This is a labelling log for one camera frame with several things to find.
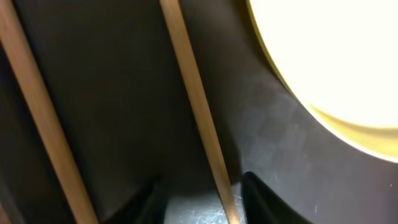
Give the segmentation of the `yellow plate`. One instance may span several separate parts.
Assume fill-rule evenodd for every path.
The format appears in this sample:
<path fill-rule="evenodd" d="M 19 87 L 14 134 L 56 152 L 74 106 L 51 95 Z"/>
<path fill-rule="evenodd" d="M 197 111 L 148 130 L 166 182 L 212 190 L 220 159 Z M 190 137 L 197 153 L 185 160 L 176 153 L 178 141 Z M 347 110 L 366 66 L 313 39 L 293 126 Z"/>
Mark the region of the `yellow plate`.
<path fill-rule="evenodd" d="M 397 2 L 248 1 L 272 70 L 350 146 L 397 161 Z"/>

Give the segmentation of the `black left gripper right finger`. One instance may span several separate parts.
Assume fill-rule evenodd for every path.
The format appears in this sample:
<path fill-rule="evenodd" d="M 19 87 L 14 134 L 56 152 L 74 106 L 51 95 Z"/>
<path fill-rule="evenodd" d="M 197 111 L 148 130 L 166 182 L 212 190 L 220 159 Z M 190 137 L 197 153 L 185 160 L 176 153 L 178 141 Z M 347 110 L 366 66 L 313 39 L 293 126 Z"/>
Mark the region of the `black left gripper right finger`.
<path fill-rule="evenodd" d="M 241 196 L 248 224 L 310 224 L 253 172 L 244 173 Z"/>

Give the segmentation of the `wooden chopstick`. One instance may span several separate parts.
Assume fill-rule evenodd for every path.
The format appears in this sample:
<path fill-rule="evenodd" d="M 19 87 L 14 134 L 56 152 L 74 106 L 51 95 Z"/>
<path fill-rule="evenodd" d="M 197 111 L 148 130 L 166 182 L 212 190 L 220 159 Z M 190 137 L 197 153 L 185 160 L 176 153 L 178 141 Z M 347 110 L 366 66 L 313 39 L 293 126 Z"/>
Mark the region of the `wooden chopstick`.
<path fill-rule="evenodd" d="M 1 0 L 1 43 L 75 221 L 98 224 L 98 217 L 11 0 Z"/>
<path fill-rule="evenodd" d="M 224 212 L 229 223 L 239 223 L 231 182 L 180 3 L 178 0 L 160 0 L 160 6 Z"/>

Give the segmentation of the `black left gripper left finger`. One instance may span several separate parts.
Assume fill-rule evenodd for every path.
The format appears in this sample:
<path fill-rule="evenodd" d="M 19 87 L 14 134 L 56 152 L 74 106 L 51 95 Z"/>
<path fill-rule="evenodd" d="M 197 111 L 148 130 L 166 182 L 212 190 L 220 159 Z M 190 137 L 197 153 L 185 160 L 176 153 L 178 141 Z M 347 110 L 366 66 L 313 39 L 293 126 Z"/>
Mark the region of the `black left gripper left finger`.
<path fill-rule="evenodd" d="M 139 189 L 137 194 L 105 224 L 163 224 L 168 192 L 160 179 L 154 179 Z"/>

